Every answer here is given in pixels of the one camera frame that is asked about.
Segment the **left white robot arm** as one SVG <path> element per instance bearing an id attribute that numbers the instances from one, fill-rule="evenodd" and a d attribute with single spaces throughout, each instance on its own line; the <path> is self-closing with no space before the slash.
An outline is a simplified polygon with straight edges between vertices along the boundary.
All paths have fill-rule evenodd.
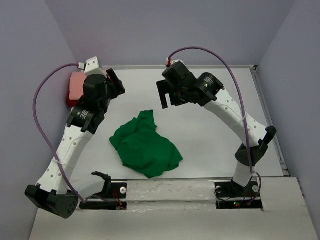
<path id="1" fill-rule="evenodd" d="M 122 81 L 110 68 L 91 73 L 84 80 L 83 95 L 71 111 L 58 148 L 52 147 L 53 158 L 35 185 L 28 185 L 26 197 L 39 209 L 69 218 L 79 202 L 91 197 L 103 199 L 112 189 L 111 177 L 99 171 L 72 184 L 70 178 L 80 156 L 104 121 L 110 101 L 126 92 Z"/>

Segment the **green t-shirt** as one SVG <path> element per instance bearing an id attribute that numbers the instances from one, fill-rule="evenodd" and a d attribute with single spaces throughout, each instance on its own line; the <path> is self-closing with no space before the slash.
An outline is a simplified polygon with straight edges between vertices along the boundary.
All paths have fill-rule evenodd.
<path id="1" fill-rule="evenodd" d="M 157 133 L 153 110 L 141 111 L 118 128 L 109 141 L 124 167 L 148 179 L 175 170 L 184 159 L 170 140 Z"/>

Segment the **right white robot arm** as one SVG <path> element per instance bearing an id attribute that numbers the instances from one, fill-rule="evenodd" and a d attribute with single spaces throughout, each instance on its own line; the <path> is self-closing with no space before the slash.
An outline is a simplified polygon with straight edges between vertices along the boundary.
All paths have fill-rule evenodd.
<path id="1" fill-rule="evenodd" d="M 242 110 L 223 83 L 209 72 L 199 77 L 181 61 L 176 61 L 162 73 L 163 80 L 156 83 L 161 106 L 199 105 L 217 116 L 241 140 L 235 153 L 237 165 L 230 190 L 242 196 L 249 189 L 256 164 L 265 156 L 277 129 L 264 126 Z"/>

